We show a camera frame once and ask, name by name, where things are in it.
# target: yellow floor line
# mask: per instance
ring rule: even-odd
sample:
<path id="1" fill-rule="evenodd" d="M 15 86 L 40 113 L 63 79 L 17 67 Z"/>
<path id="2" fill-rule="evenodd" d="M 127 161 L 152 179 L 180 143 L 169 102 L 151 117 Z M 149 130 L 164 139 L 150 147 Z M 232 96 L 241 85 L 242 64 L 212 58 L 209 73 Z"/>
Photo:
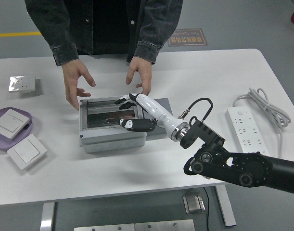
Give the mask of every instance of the yellow floor line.
<path id="1" fill-rule="evenodd" d="M 20 33 L 3 33 L 0 37 L 16 37 L 16 36 L 31 36 L 31 35 L 41 35 L 39 31 L 37 32 L 20 32 Z"/>

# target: person's right hand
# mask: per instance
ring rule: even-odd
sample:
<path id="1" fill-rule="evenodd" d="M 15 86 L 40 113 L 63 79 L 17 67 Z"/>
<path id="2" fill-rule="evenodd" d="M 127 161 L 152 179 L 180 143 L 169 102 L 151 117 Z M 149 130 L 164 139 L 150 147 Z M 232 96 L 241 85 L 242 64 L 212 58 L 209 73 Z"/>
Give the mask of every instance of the person's right hand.
<path id="1" fill-rule="evenodd" d="M 78 110 L 79 103 L 77 96 L 91 96 L 91 94 L 86 93 L 84 89 L 77 87 L 79 77 L 83 76 L 92 87 L 95 87 L 94 79 L 89 74 L 86 66 L 79 59 L 62 64 L 62 70 L 64 72 L 65 98 L 76 110 Z"/>

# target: metal plate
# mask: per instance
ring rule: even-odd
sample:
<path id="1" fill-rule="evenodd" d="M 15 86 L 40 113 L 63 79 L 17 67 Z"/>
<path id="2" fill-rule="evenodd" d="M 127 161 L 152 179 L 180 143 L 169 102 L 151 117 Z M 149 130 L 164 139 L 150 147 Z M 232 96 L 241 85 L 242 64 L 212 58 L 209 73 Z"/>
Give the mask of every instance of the metal plate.
<path id="1" fill-rule="evenodd" d="M 135 231 L 135 224 L 78 227 L 74 231 Z"/>
<path id="2" fill-rule="evenodd" d="M 100 102 L 87 102 L 86 114 L 87 124 L 83 128 L 102 128 L 112 125 L 117 125 L 114 118 L 121 119 L 137 119 L 137 109 L 132 107 L 130 109 L 119 110 L 120 105 L 115 104 L 115 100 L 107 100 Z"/>
<path id="3" fill-rule="evenodd" d="M 135 224 L 135 231 L 195 231 L 193 220 L 171 220 Z"/>
<path id="4" fill-rule="evenodd" d="M 74 231 L 195 231 L 193 220 L 171 220 L 123 225 L 79 227 Z"/>

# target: table leg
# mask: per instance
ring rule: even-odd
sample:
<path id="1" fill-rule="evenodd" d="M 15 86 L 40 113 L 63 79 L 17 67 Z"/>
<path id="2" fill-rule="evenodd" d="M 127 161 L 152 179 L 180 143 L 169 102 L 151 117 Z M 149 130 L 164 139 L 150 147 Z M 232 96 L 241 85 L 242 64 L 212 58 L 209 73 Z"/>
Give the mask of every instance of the table leg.
<path id="1" fill-rule="evenodd" d="M 42 222 L 40 231 L 51 231 L 54 219 L 55 202 L 43 204 Z"/>
<path id="2" fill-rule="evenodd" d="M 219 200 L 220 208 L 222 210 L 223 218 L 225 221 L 225 226 L 234 226 L 237 225 L 235 222 L 233 210 L 231 208 L 230 200 L 227 194 L 225 185 L 215 186 L 217 197 Z"/>

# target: concrete floor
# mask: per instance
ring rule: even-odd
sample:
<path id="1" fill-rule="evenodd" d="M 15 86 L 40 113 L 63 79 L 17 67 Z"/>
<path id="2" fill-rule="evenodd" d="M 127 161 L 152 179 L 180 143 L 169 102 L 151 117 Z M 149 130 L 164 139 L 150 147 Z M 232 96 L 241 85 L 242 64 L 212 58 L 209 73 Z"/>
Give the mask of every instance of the concrete floor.
<path id="1" fill-rule="evenodd" d="M 169 47 L 162 51 L 255 48 L 262 52 L 294 104 L 294 0 L 184 0 L 179 29 L 201 28 L 207 46 Z M 0 0 L 0 33 L 37 31 L 23 1 Z M 51 56 L 41 36 L 0 38 L 0 58 Z M 237 226 L 226 228 L 214 187 L 210 198 L 212 231 L 294 231 L 294 195 L 265 187 L 227 185 Z M 195 189 L 206 202 L 203 189 Z M 90 200 L 61 201 L 56 206 L 55 231 L 75 226 L 193 219 L 206 230 L 206 213 L 188 216 L 185 191 L 144 193 Z M 0 207 L 0 231 L 40 229 L 42 204 Z"/>

